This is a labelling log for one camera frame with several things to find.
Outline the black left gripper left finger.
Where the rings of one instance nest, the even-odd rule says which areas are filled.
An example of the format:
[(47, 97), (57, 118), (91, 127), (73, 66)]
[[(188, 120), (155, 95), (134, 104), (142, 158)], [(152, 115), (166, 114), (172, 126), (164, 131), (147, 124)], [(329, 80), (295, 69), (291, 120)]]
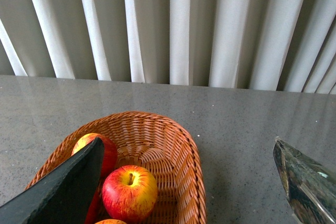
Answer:
[(100, 179), (104, 144), (94, 139), (1, 206), (1, 223), (84, 223)]

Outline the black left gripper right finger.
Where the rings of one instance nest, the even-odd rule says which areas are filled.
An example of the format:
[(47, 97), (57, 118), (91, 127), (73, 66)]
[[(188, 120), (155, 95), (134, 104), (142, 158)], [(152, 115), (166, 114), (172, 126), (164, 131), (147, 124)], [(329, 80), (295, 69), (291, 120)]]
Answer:
[(297, 223), (335, 223), (335, 173), (275, 138), (274, 161)]

